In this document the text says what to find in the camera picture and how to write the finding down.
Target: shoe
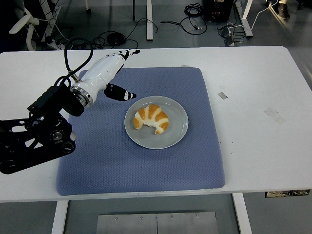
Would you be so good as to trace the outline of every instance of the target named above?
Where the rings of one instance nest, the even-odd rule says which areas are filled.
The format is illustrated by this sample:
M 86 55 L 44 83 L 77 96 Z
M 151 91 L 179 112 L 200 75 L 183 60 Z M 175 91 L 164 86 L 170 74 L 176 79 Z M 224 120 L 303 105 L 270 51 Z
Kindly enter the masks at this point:
M 287 10 L 287 4 L 278 3 L 277 5 L 275 5 L 274 11 L 282 19 L 287 20 L 291 17 Z

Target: tape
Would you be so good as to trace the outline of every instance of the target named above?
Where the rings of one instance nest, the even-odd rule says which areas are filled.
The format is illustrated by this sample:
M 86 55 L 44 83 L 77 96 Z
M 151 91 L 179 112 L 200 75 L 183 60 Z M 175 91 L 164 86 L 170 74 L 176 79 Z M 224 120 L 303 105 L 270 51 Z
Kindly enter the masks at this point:
M 219 95 L 223 100 L 228 98 L 223 92 L 218 93 L 218 95 Z
M 279 113 L 276 110 L 273 110 L 272 108 L 268 108 L 264 111 L 268 116 L 270 116 L 272 119 L 274 119 L 275 122 L 279 124 L 283 124 L 286 122 L 285 119 L 283 119 Z

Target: white plate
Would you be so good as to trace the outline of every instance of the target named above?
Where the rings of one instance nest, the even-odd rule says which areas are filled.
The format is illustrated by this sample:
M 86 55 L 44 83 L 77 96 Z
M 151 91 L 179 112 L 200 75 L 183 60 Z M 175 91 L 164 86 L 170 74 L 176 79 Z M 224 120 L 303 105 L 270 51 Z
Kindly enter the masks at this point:
M 155 134 L 154 127 L 143 125 L 135 129 L 133 119 L 136 112 L 150 104 L 156 104 L 167 114 L 169 125 L 165 132 Z M 188 117 L 183 107 L 176 101 L 162 96 L 145 97 L 134 103 L 125 116 L 125 128 L 129 137 L 138 145 L 148 149 L 164 149 L 177 144 L 188 128 Z

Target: blue mat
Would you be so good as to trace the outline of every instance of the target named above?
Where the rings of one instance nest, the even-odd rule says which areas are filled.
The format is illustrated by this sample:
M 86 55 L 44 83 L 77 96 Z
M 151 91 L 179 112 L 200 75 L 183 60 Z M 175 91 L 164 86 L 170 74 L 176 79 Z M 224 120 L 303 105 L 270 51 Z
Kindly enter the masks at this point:
M 118 102 L 99 93 L 80 117 L 69 117 L 77 148 L 59 161 L 60 195 L 196 190 L 225 184 L 215 123 L 198 68 L 124 68 L 111 83 L 137 97 Z M 176 145 L 146 149 L 127 135 L 126 111 L 148 96 L 171 98 L 185 109 L 189 128 Z

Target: bread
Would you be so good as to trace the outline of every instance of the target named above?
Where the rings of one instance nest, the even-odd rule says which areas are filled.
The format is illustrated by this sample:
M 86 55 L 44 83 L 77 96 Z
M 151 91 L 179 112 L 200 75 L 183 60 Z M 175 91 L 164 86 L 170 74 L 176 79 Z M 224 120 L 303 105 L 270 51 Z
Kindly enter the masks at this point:
M 136 112 L 133 124 L 136 129 L 141 129 L 143 125 L 156 127 L 155 134 L 159 135 L 168 128 L 169 119 L 158 105 L 150 104 Z

